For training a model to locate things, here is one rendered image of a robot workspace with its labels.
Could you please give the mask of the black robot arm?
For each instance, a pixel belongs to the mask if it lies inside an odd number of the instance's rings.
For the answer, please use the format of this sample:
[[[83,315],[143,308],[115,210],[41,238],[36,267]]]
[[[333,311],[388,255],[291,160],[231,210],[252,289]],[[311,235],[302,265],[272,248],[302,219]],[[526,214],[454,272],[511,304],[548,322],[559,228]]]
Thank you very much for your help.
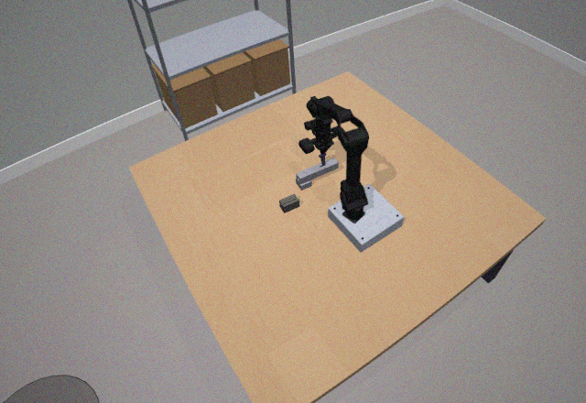
[[[311,129],[313,135],[316,132],[314,125],[319,130],[329,129],[333,120],[339,125],[337,135],[347,152],[346,180],[341,181],[340,192],[342,209],[345,210],[342,215],[352,223],[357,223],[365,215],[363,208],[368,204],[361,183],[361,155],[367,148],[369,135],[363,122],[354,117],[350,109],[337,105],[330,96],[320,99],[310,97],[306,106],[315,119],[304,122],[304,126],[307,130]],[[342,132],[341,125],[347,122],[358,128]]]

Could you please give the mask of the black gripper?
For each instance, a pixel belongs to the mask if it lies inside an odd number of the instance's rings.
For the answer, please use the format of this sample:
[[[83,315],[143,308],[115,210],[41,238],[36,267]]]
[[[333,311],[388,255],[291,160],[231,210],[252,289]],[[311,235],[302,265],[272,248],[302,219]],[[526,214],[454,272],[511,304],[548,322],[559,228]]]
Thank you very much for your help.
[[[313,152],[316,147],[320,153],[324,155],[326,151],[334,144],[332,139],[337,137],[338,125],[333,128],[330,127],[327,130],[319,130],[316,125],[314,125],[314,127],[316,128],[314,135],[315,138],[311,140],[309,140],[308,137],[301,139],[299,140],[298,145],[305,154]]]

